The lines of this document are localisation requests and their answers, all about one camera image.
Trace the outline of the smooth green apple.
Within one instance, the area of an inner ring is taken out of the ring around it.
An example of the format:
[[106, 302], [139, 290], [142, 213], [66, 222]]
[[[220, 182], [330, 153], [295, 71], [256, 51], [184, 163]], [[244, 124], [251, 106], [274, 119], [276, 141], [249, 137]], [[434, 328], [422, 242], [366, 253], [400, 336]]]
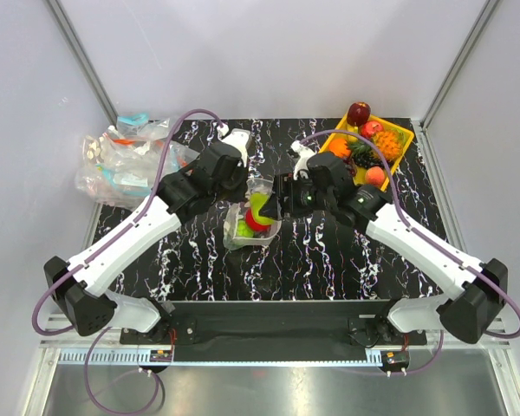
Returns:
[[250, 196], [250, 208], [246, 213], [245, 220], [250, 228], [256, 231], [264, 230], [267, 227], [270, 227], [275, 220], [272, 218], [267, 218], [260, 214], [260, 210], [269, 200], [269, 196], [267, 194], [255, 192]]

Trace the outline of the bright red apple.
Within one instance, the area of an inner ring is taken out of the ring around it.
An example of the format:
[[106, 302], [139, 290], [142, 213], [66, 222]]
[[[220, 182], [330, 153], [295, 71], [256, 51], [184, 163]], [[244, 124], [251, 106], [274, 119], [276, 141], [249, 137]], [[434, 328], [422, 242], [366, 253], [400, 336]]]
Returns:
[[260, 224], [257, 222], [253, 215], [253, 210], [249, 209], [245, 216], [244, 221], [248, 224], [248, 226], [254, 231], [254, 232], [264, 232], [267, 231], [270, 228], [269, 224]]

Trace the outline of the clear zip top bag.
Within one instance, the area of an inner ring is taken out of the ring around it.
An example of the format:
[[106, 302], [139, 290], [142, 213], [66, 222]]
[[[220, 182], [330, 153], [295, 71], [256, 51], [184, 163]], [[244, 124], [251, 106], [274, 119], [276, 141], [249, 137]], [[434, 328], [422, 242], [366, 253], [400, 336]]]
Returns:
[[260, 209], [270, 198], [272, 182], [252, 178], [247, 181], [245, 201], [232, 204], [223, 225], [223, 244], [227, 250], [248, 246], [268, 246], [281, 228], [281, 222], [262, 217]]

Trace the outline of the wrinkled green round fruit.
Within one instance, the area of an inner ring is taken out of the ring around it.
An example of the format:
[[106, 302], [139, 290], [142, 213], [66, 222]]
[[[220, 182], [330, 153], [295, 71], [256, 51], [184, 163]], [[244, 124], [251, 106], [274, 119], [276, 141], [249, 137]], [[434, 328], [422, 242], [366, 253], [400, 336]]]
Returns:
[[236, 229], [236, 237], [241, 238], [253, 238], [255, 236], [255, 232], [248, 226], [248, 224], [239, 219], [237, 221], [237, 229]]

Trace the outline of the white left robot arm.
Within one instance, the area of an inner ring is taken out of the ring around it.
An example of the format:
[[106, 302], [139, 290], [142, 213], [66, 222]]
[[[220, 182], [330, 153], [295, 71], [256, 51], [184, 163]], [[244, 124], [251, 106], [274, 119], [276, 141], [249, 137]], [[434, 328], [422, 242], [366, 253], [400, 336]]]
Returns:
[[110, 290], [115, 278], [161, 238], [220, 200], [241, 202], [247, 191], [247, 141], [234, 134], [208, 146], [189, 165], [164, 176], [157, 190], [105, 237], [63, 261], [52, 257], [45, 273], [52, 297], [80, 336], [106, 327], [140, 332], [152, 343], [170, 331], [166, 311], [145, 297]]

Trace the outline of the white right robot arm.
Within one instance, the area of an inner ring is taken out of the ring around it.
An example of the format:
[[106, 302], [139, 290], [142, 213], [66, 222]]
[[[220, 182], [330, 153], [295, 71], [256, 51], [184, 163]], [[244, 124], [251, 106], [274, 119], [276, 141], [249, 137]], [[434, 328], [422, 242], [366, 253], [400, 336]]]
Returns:
[[388, 194], [373, 185], [355, 185], [344, 162], [332, 153], [302, 157], [293, 173], [276, 176], [262, 217], [307, 217], [325, 211], [343, 225], [393, 249], [430, 277], [439, 296], [389, 302], [375, 318], [376, 333], [395, 343], [417, 330], [444, 330], [475, 344], [505, 301], [508, 270], [492, 259], [482, 263], [455, 249], [407, 217]]

